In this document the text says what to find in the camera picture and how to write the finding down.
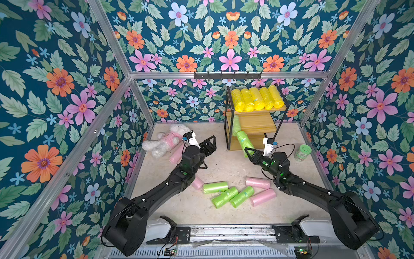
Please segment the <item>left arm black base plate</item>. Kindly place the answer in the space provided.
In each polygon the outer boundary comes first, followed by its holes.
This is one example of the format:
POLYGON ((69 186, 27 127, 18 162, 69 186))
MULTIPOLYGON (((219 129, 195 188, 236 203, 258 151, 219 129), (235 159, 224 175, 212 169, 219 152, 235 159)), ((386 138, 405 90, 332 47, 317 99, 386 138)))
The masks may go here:
POLYGON ((179 226, 175 221, 167 216, 149 220, 147 224, 146 245, 166 244, 168 241, 178 244, 188 244, 190 242, 191 228, 179 226))

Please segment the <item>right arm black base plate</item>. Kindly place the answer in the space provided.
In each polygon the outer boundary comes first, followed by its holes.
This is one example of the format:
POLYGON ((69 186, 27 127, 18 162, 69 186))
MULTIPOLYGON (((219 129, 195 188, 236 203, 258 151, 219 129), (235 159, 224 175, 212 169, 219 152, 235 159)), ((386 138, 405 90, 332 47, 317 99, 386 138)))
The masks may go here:
POLYGON ((282 226, 282 225, 272 225, 272 229, 275 232, 276 240, 278 243, 288 244, 288 243, 296 243, 296 244, 317 244, 320 243, 320 238, 318 236, 308 236, 305 232, 301 229, 300 223, 305 218, 309 217, 309 215, 303 215, 296 218, 291 224, 282 226))

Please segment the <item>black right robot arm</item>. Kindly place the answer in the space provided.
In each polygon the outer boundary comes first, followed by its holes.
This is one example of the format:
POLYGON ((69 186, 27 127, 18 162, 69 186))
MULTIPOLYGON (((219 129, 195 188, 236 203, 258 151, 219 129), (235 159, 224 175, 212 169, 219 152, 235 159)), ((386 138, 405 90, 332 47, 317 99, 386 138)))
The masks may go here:
POLYGON ((355 193, 330 191, 290 172, 290 161, 285 152, 276 152, 269 158, 254 148, 245 148, 244 151, 254 165, 273 176, 273 183, 279 191, 302 198, 326 211, 336 237, 346 247, 357 250, 382 230, 355 193))

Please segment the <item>yellow trash bag roll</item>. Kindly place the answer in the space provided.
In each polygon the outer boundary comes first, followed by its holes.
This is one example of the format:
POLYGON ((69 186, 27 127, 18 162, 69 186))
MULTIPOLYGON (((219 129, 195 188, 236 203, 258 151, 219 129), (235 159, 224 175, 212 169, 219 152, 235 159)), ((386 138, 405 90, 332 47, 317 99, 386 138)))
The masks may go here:
POLYGON ((268 87, 268 91, 269 91, 270 95, 273 98, 274 108, 275 109, 282 108, 285 105, 285 103, 284 103, 278 89, 274 85, 270 85, 268 87))
POLYGON ((260 91, 260 94, 261 94, 261 96, 262 96, 262 98, 263 98, 263 100, 265 102, 265 109, 266 110, 273 109, 274 108, 274 99, 271 96, 268 88, 262 87, 262 88, 260 88, 259 91, 260 91))
POLYGON ((231 91, 232 102, 236 112, 243 112, 245 109, 245 101, 239 89, 231 91))
POLYGON ((253 99, 254 108, 256 111, 265 109, 265 101, 258 88, 252 87, 249 89, 250 95, 253 99))
POLYGON ((249 89, 243 88, 241 89, 241 94, 243 97, 243 101, 245 103, 244 111, 245 112, 253 112, 255 110, 255 104, 253 102, 253 98, 250 94, 249 89))

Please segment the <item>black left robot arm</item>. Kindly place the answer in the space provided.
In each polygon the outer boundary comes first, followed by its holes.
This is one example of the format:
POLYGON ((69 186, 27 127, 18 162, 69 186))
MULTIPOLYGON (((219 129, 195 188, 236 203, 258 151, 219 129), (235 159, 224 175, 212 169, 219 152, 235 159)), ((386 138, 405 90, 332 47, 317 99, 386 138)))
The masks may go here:
POLYGON ((187 189, 196 179, 197 171, 208 168, 205 158, 216 150, 215 136, 188 146, 181 162, 166 180, 138 197, 124 197, 115 204, 101 238, 125 256, 131 256, 145 242, 150 216, 170 198, 187 189))

